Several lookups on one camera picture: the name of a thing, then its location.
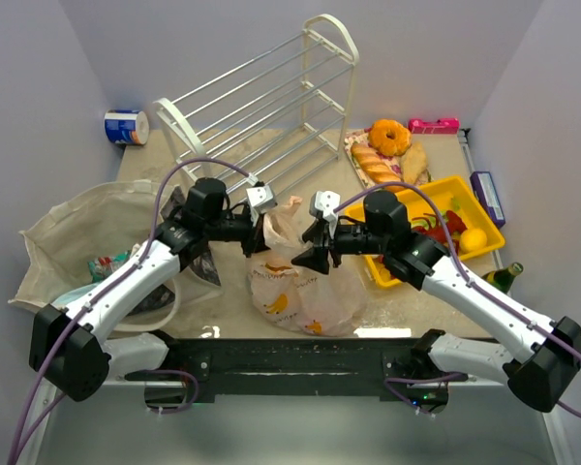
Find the translucent orange plastic bag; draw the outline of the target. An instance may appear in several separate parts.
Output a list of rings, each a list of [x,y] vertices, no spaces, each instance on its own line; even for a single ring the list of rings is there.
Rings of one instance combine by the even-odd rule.
[[[367,308],[368,296],[351,266],[321,274],[293,265],[305,251],[295,215],[302,199],[290,199],[267,212],[263,235],[267,249],[246,260],[254,306],[271,324],[313,336],[353,334]]]

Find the green red snack packet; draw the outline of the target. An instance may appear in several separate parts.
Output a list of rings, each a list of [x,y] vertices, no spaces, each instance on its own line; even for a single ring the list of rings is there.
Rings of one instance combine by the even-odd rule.
[[[100,283],[123,266],[131,257],[129,250],[114,256],[98,257],[87,262],[88,271],[93,283]]]

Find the cream canvas tote bag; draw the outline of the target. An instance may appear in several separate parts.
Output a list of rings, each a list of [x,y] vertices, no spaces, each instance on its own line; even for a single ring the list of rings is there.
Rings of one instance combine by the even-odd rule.
[[[54,206],[22,232],[30,265],[10,303],[36,313],[58,296],[93,283],[87,262],[132,252],[148,238],[153,213],[167,219],[185,201],[178,185],[150,180],[110,182]],[[168,324],[183,306],[222,294],[211,252],[149,294],[119,325],[144,332]]]

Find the blue brown chips bag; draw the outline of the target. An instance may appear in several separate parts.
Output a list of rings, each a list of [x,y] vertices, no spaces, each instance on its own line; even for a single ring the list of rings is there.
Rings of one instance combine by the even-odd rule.
[[[60,296],[58,296],[52,303],[51,305],[56,308],[56,309],[64,309],[66,308],[71,302],[78,300],[79,298],[83,297],[84,295],[89,294],[90,292],[92,292],[95,288],[97,288],[100,285],[100,282],[97,283],[91,283],[88,284],[86,286],[77,288],[77,289],[73,289],[71,291],[68,291]]]

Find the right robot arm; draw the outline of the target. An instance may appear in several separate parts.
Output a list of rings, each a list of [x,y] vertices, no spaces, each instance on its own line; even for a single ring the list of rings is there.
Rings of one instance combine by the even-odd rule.
[[[396,195],[371,188],[360,194],[364,219],[344,224],[340,197],[318,191],[315,221],[302,235],[309,248],[295,265],[326,274],[345,255],[380,255],[396,279],[432,295],[483,327],[493,342],[427,332],[415,347],[417,365],[447,378],[475,375],[503,384],[528,407],[548,413],[581,369],[581,326],[553,320],[512,299],[463,266],[451,247],[413,231]]]

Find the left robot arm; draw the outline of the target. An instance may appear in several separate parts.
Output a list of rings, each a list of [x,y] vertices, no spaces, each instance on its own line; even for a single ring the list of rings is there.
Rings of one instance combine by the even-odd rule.
[[[34,318],[29,365],[76,402],[108,379],[160,368],[167,342],[152,329],[114,339],[121,321],[149,294],[199,258],[210,242],[237,242],[245,256],[264,250],[264,213],[275,206],[261,181],[246,191],[240,212],[225,205],[227,187],[200,178],[186,200],[156,226],[151,239],[118,271],[64,310],[52,305]]]

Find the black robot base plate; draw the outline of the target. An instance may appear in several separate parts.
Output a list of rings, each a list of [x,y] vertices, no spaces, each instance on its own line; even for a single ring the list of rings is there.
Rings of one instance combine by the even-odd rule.
[[[176,382],[187,397],[222,395],[377,397],[435,414],[447,388],[464,382],[435,367],[417,338],[178,339],[163,332],[168,354],[133,380]]]

